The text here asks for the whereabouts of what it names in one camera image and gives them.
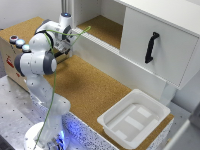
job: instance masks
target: open cabinet compartment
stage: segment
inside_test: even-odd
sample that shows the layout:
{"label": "open cabinet compartment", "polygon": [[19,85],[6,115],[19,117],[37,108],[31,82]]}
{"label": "open cabinet compartment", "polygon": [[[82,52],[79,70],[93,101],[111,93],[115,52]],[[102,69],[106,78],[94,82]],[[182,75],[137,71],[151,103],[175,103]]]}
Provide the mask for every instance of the open cabinet compartment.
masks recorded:
{"label": "open cabinet compartment", "polygon": [[73,28],[91,26],[89,33],[120,49],[126,6],[114,0],[73,0]]}

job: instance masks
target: green wire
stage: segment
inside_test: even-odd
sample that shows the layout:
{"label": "green wire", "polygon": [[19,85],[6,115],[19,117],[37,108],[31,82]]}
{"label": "green wire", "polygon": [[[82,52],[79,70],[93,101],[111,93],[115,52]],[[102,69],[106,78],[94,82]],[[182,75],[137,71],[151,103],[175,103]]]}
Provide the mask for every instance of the green wire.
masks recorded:
{"label": "green wire", "polygon": [[[46,31],[56,32],[56,33],[60,33],[60,34],[63,34],[63,35],[74,35],[74,36],[78,36],[78,37],[76,38],[76,40],[74,41],[74,43],[71,45],[71,47],[72,47],[72,46],[76,43],[76,41],[79,39],[79,37],[80,37],[83,33],[86,33],[87,31],[89,31],[90,29],[91,29],[91,26],[88,26],[88,27],[85,28],[80,34],[64,34],[64,33],[57,32],[57,31],[53,31],[53,30],[46,30]],[[47,41],[48,41],[48,43],[49,43],[49,45],[50,45],[50,47],[51,47],[51,51],[52,51],[52,53],[54,54],[54,51],[53,51],[53,48],[52,48],[52,46],[51,46],[51,43],[50,43],[50,40],[49,40],[48,36],[47,36],[45,33],[44,33],[44,35],[46,36]],[[52,104],[53,104],[53,100],[54,100],[55,87],[56,87],[56,70],[55,70],[55,72],[54,72],[54,85],[53,85],[53,93],[52,93],[51,104],[50,104],[49,110],[48,110],[48,112],[47,112],[47,115],[46,115],[44,124],[43,124],[43,126],[42,126],[42,129],[40,130],[40,133],[39,133],[39,136],[38,136],[38,139],[37,139],[37,141],[36,141],[36,144],[35,144],[34,149],[36,148],[36,146],[37,146],[37,144],[38,144],[38,142],[39,142],[39,139],[40,139],[41,133],[42,133],[42,131],[43,131],[44,125],[46,124],[47,118],[48,118],[48,116],[49,116],[49,113],[50,113],[50,110],[51,110],[51,107],[52,107]]]}

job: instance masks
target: cabinet door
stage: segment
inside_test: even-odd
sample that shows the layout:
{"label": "cabinet door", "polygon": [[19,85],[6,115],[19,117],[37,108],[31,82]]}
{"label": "cabinet door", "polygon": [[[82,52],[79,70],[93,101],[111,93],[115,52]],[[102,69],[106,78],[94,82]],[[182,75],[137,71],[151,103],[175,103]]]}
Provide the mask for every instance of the cabinet door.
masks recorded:
{"label": "cabinet door", "polygon": [[[145,56],[153,32],[160,36],[154,40],[153,60],[146,64]],[[179,86],[197,40],[191,34],[127,8],[120,54]]]}

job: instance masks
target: cabinet handle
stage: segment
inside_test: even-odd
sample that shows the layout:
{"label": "cabinet handle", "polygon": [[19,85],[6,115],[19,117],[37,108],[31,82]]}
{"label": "cabinet handle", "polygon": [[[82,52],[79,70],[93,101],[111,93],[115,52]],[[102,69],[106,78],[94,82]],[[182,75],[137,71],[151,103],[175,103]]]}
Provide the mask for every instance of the cabinet handle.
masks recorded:
{"label": "cabinet handle", "polygon": [[149,62],[151,62],[153,60],[153,57],[151,57],[151,53],[153,50],[153,45],[154,45],[154,40],[157,39],[160,35],[156,32],[153,32],[153,36],[151,37],[150,41],[149,41],[149,45],[147,48],[147,53],[146,53],[146,57],[145,57],[145,63],[148,64]]}

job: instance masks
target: plastic container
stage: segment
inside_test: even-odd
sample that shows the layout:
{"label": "plastic container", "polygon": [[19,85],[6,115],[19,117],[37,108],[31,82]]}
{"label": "plastic container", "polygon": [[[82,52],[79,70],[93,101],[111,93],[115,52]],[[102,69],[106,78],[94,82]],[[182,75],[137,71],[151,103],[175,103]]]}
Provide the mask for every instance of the plastic container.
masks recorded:
{"label": "plastic container", "polygon": [[97,121],[119,145],[125,149],[136,149],[169,113],[169,108],[136,89]]}

